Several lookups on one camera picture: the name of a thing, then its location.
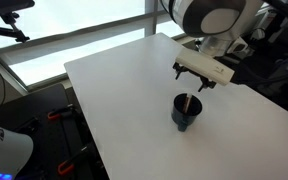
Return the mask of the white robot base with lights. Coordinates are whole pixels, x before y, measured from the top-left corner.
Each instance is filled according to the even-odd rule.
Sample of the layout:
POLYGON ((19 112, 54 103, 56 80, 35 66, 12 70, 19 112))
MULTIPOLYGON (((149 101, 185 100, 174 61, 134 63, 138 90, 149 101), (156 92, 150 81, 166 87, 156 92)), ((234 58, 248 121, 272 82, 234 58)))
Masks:
POLYGON ((33 140, 0 127, 0 180, 15 180, 33 153, 33 140))

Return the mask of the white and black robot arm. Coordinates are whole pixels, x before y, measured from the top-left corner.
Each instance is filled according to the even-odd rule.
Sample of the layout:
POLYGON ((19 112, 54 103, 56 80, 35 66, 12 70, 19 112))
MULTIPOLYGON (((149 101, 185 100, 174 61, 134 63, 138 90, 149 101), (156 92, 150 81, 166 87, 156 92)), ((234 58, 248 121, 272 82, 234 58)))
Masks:
POLYGON ((188 36, 202 37, 197 50, 183 48, 173 68, 179 78, 189 72, 202 89, 231 82, 235 71, 218 61, 227 53, 247 47, 241 35, 261 8, 262 0, 159 0, 161 6, 188 36))

